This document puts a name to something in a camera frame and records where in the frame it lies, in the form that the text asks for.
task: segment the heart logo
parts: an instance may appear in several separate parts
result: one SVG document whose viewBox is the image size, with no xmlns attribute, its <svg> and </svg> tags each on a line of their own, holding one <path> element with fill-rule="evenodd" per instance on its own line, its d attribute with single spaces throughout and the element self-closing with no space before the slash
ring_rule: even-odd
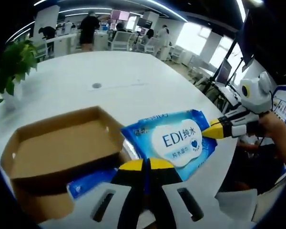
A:
<svg viewBox="0 0 286 229">
<path fill-rule="evenodd" d="M 197 148 L 198 143 L 196 140 L 194 140 L 191 142 L 191 145 L 192 145 L 192 147 Z"/>
<path fill-rule="evenodd" d="M 157 126 L 152 134 L 155 153 L 175 167 L 186 166 L 202 153 L 202 134 L 192 119 L 181 123 Z"/>
</svg>

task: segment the person's hand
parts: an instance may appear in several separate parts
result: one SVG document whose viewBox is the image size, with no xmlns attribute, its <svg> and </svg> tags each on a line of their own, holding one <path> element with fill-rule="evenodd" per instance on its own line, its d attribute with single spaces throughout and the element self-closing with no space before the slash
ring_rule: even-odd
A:
<svg viewBox="0 0 286 229">
<path fill-rule="evenodd" d="M 286 131 L 286 124 L 272 112 L 260 117 L 259 123 L 265 130 L 265 137 L 277 138 Z"/>
</svg>

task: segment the potted plant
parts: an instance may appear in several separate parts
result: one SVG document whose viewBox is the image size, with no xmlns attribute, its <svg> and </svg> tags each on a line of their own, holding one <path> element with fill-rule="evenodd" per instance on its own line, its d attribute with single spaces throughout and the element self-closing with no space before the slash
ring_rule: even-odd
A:
<svg viewBox="0 0 286 229">
<path fill-rule="evenodd" d="M 9 44 L 0 59 L 0 103 L 5 100 L 8 108 L 15 108 L 18 98 L 14 92 L 20 89 L 31 68 L 37 69 L 36 48 L 31 41 Z"/>
</svg>

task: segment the person in white shirt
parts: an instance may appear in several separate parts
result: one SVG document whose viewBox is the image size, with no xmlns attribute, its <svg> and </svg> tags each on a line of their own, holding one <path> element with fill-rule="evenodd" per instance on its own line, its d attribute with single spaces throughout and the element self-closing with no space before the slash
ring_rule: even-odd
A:
<svg viewBox="0 0 286 229">
<path fill-rule="evenodd" d="M 154 47 L 154 56 L 157 56 L 157 53 L 164 47 L 168 47 L 170 43 L 170 31 L 167 28 L 167 25 L 164 25 L 157 33 L 158 43 Z"/>
<path fill-rule="evenodd" d="M 67 21 L 67 23 L 65 24 L 65 34 L 69 34 L 71 33 L 71 27 L 72 27 L 72 22 Z"/>
</svg>

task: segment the ceiling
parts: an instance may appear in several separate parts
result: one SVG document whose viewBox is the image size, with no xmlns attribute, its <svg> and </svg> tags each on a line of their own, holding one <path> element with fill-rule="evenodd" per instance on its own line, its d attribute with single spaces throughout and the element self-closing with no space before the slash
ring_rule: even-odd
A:
<svg viewBox="0 0 286 229">
<path fill-rule="evenodd" d="M 155 1 L 173 9 L 188 21 L 212 27 L 217 33 L 231 38 L 234 38 L 237 31 L 242 28 L 243 21 L 236 0 Z M 286 75 L 286 3 L 278 0 L 263 0 L 264 4 L 257 7 L 252 3 L 253 1 L 242 0 L 245 11 L 250 10 L 254 25 L 252 36 L 255 42 L 255 58 L 278 83 L 284 83 L 286 79 L 283 77 Z M 150 0 L 47 0 L 36 6 L 35 10 L 37 12 L 53 4 L 58 4 L 61 10 L 108 7 L 140 14 L 151 10 L 159 13 L 161 17 L 182 21 L 182 18 Z"/>
</svg>

